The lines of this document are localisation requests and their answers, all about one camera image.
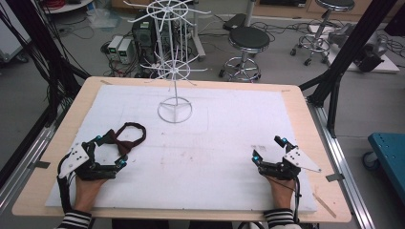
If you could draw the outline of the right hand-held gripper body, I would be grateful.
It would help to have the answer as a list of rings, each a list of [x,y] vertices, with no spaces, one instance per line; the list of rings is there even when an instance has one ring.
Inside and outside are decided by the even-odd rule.
[[[266,167],[257,167],[262,176],[276,177],[281,180],[292,180],[298,177],[302,169],[316,173],[321,172],[321,168],[301,149],[296,147],[289,153],[283,155],[280,162],[268,162]]]

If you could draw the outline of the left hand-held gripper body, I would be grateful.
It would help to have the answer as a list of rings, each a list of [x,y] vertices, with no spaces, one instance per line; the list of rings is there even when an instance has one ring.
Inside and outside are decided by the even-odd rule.
[[[82,180],[97,180],[115,178],[117,171],[104,171],[96,168],[95,153],[88,156],[83,150],[83,143],[74,146],[58,165],[58,177],[67,178],[72,172]]]

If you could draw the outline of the brown hair scrunchie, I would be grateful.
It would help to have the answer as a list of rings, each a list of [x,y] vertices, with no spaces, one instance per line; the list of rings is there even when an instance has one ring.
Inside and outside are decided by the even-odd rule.
[[[118,140],[117,137],[124,131],[127,127],[135,127],[142,131],[142,136],[134,141],[129,140]],[[123,126],[115,132],[110,129],[99,141],[100,144],[116,144],[118,152],[121,156],[125,156],[130,153],[130,151],[140,145],[146,139],[146,129],[144,126],[136,122],[126,122]]]

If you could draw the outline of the thin wooden stick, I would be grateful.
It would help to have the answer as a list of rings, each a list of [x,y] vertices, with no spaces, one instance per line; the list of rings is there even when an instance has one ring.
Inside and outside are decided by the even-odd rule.
[[[328,206],[328,204],[322,200],[317,194],[312,193],[314,198],[319,202],[319,204],[334,218],[336,219],[337,215],[332,211],[332,209]]]

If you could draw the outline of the white foam mat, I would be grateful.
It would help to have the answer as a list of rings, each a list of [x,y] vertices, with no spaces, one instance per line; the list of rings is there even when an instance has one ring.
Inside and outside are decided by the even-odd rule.
[[[104,85],[73,144],[109,130],[143,141],[103,185],[96,206],[147,210],[268,210],[270,187],[252,154],[279,162],[284,150],[275,136],[296,140],[285,93],[253,84],[241,90]]]

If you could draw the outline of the blue cart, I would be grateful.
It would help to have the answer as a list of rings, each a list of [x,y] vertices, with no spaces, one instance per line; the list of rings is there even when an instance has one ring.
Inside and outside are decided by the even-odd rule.
[[[368,136],[372,151],[362,156],[369,171],[382,167],[405,205],[405,134],[373,133]]]

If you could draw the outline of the grey bench power supply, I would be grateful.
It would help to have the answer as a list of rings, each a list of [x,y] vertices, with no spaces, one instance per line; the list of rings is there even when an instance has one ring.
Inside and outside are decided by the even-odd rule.
[[[132,40],[124,38],[118,48],[118,55],[122,64],[130,64],[134,58],[134,50],[132,46]]]
[[[123,39],[122,35],[116,35],[107,47],[108,56],[113,61],[119,61],[118,48]]]

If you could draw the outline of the black round stool chrome base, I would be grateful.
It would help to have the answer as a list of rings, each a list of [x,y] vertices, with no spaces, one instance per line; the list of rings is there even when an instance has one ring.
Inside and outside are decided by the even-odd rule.
[[[249,56],[255,56],[268,48],[268,35],[257,28],[240,27],[233,29],[228,36],[229,44],[242,53],[228,59],[222,66],[219,77],[228,76],[228,80],[253,82],[261,78],[261,70],[256,61]]]

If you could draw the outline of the black computer tower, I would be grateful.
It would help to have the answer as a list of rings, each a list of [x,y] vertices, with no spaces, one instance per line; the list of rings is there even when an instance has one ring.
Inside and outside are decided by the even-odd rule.
[[[140,10],[136,14],[136,22],[132,26],[139,62],[141,64],[154,64],[156,57],[154,54],[157,37],[154,19],[146,14],[145,10]]]

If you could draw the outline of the white board with grey device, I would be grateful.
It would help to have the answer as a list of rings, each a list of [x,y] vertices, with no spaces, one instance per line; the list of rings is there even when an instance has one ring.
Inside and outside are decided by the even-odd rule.
[[[343,48],[354,28],[354,24],[348,23],[340,29],[328,30],[329,65]],[[362,73],[398,73],[399,68],[386,55],[387,50],[388,40],[374,32],[356,55],[348,70]]]

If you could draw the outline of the flat black box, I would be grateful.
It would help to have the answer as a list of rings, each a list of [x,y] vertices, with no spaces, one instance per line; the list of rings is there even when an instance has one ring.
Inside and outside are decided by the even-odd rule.
[[[246,15],[244,13],[235,14],[232,18],[224,22],[223,29],[226,31],[232,31],[243,27],[245,25],[245,19]]]

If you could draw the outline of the grey round stool with castors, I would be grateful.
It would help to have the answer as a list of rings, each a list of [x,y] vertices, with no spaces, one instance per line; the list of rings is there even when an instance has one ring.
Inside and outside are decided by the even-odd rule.
[[[305,66],[310,65],[312,57],[316,53],[320,53],[322,55],[322,63],[326,63],[329,60],[330,43],[323,36],[323,31],[328,23],[330,14],[333,11],[349,11],[354,8],[353,0],[315,0],[315,3],[326,10],[322,15],[323,21],[319,25],[316,32],[302,35],[290,51],[290,55],[294,56],[298,49],[304,48],[309,50],[310,54],[304,62]]]

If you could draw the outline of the black metal frame post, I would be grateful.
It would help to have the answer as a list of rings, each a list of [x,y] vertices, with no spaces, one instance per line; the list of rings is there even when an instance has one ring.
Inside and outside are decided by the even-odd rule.
[[[327,130],[333,138],[336,138],[335,119],[341,79],[397,1],[372,0],[328,69],[319,76],[299,86],[302,91],[316,86],[315,91],[308,97],[309,103],[315,107],[322,107],[325,99],[330,96]]]
[[[87,79],[91,75],[80,65],[73,65],[67,57],[67,51],[58,35],[55,37],[59,41],[64,54],[56,46],[51,32],[55,30],[49,23],[46,23],[45,16],[40,9],[34,5],[33,0],[5,0],[17,20],[27,32],[31,44],[20,34],[17,28],[11,23],[3,5],[0,3],[0,20],[15,36],[22,45],[23,50],[31,57],[40,75],[48,83],[47,99],[48,107],[37,119],[29,133],[11,155],[5,166],[0,170],[0,189],[11,180],[12,173],[16,166],[27,154],[28,148],[34,139],[39,135],[44,127],[49,127],[56,120],[57,108],[60,105],[72,103],[77,96],[81,86],[76,78]]]

